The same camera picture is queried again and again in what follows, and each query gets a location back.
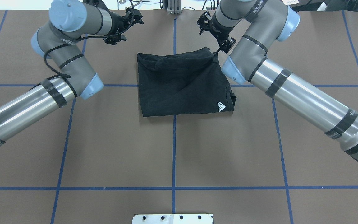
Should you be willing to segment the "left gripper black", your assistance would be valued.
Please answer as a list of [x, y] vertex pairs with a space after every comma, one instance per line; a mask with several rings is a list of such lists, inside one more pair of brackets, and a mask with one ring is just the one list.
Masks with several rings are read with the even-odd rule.
[[116, 45], [127, 41], [124, 33], [134, 24], [144, 24], [143, 15], [138, 9], [126, 9], [125, 15], [111, 14], [111, 35], [103, 36], [106, 44]]

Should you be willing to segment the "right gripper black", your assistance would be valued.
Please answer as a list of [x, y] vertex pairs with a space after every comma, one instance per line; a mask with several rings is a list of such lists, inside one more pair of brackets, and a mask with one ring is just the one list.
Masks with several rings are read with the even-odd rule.
[[210, 33], [216, 38], [219, 45], [218, 50], [214, 54], [217, 55], [219, 52], [224, 52], [225, 54], [229, 53], [237, 42], [237, 40], [233, 37], [229, 37], [229, 34], [234, 27], [224, 26], [218, 21], [216, 15], [214, 14], [210, 21], [210, 28]]

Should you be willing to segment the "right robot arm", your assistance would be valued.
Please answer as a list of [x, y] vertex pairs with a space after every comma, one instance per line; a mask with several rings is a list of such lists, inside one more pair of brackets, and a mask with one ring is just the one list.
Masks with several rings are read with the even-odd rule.
[[239, 85], [250, 82], [337, 140], [358, 162], [358, 112], [309, 84], [267, 56], [275, 41], [295, 31], [300, 16], [280, 0], [223, 0], [204, 12], [200, 32], [210, 32], [219, 51], [230, 53], [222, 72]]

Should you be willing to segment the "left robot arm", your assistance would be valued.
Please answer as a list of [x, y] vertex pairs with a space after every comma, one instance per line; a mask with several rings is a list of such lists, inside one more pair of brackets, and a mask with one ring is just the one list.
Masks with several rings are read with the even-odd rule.
[[48, 20], [31, 37], [31, 47], [49, 74], [0, 106], [0, 147], [75, 98], [88, 99], [101, 91], [104, 83], [78, 44], [87, 39], [112, 45], [126, 41], [124, 33], [143, 24], [142, 17], [134, 5], [118, 14], [102, 0], [52, 1]]

